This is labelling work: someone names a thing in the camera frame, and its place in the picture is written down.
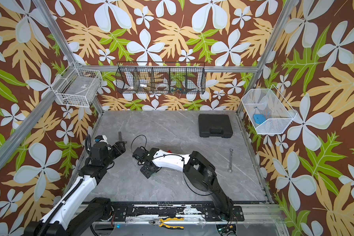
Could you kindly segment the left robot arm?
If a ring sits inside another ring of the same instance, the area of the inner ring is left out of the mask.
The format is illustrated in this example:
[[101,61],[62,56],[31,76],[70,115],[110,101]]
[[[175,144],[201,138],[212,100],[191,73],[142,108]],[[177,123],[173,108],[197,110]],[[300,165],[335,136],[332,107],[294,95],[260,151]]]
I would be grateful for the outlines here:
[[24,229],[25,236],[79,236],[98,219],[110,218],[112,213],[111,200],[95,198],[90,201],[78,216],[74,216],[85,198],[103,179],[109,165],[125,153],[125,141],[109,145],[95,138],[94,145],[90,136],[86,138],[85,148],[88,154],[86,164],[78,171],[79,177],[73,186],[38,222],[31,222]]

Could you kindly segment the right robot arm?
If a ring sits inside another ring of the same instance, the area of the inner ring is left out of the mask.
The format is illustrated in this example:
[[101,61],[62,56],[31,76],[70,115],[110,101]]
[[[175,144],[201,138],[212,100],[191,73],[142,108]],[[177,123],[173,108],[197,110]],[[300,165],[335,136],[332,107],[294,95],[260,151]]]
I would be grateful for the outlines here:
[[184,181],[190,182],[194,188],[211,197],[214,212],[223,220],[230,220],[233,215],[233,201],[221,188],[215,167],[199,152],[176,154],[158,148],[146,150],[138,147],[133,155],[141,165],[142,174],[148,179],[161,168],[169,168],[183,173]]

